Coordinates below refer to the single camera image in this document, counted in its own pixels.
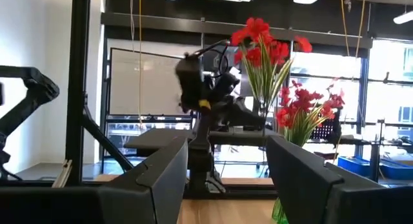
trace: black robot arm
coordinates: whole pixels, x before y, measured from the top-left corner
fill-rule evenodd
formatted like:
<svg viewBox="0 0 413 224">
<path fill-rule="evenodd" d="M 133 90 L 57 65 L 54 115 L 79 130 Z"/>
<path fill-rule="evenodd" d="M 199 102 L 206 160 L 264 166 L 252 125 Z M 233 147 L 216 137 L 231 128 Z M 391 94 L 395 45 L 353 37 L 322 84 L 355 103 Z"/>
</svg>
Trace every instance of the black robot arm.
<svg viewBox="0 0 413 224">
<path fill-rule="evenodd" d="M 6 179 L 3 164 L 10 155 L 3 151 L 7 137 L 32 115 L 41 105 L 59 95 L 59 87 L 34 67 L 1 66 L 0 77 L 21 78 L 27 87 L 26 97 L 0 119 L 0 170 L 1 179 Z M 3 104 L 3 85 L 1 86 Z"/>
</svg>

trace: metal pole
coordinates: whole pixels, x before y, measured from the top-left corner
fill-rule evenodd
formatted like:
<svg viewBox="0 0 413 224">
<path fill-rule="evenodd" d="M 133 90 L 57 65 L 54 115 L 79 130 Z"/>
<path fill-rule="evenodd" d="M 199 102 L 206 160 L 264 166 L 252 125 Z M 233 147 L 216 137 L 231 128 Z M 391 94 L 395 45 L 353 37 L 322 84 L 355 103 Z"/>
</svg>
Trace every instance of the metal pole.
<svg viewBox="0 0 413 224">
<path fill-rule="evenodd" d="M 83 108 L 85 104 L 90 0 L 72 0 L 70 64 L 66 122 L 66 159 L 72 160 L 67 185 L 82 182 Z"/>
</svg>

